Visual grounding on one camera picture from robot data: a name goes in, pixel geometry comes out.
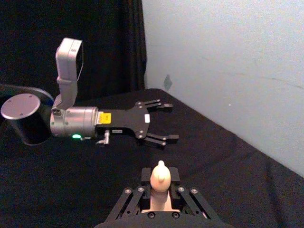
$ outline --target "green led light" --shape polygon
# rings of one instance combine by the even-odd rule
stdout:
[[[81,135],[79,135],[79,134],[73,134],[72,138],[73,139],[81,139]]]

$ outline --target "screw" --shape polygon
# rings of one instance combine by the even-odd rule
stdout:
[[[126,189],[124,192],[129,194],[129,193],[131,193],[131,189]]]
[[[179,187],[178,190],[179,191],[185,191],[185,188],[184,187]]]
[[[175,219],[178,219],[180,217],[180,214],[177,213],[177,212],[173,212],[172,217],[175,218]]]
[[[149,212],[148,217],[151,218],[151,219],[155,218],[155,213],[154,212]]]
[[[192,192],[193,194],[196,194],[196,193],[198,193],[198,190],[197,190],[197,189],[191,189],[191,192]]]

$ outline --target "black curtain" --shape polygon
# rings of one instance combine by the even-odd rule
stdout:
[[[55,52],[64,37],[83,40],[77,100],[144,89],[141,0],[7,1],[1,6],[0,83],[59,94]]]

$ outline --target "black cloth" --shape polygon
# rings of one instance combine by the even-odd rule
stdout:
[[[38,87],[56,97],[55,53],[68,37],[84,42],[78,100],[144,89],[141,0],[1,3],[0,83]]]
[[[235,227],[303,227],[304,179],[174,97],[149,89],[80,102],[130,108],[136,101],[172,103],[151,113],[149,132],[179,134],[159,150],[111,136],[110,145],[50,138],[22,144],[11,127],[0,138],[1,227],[94,227],[125,187],[140,184],[141,169],[158,160],[177,167],[181,183],[197,187],[220,218]]]

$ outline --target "light blue wall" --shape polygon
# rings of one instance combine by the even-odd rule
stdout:
[[[143,0],[148,88],[304,176],[304,2]]]

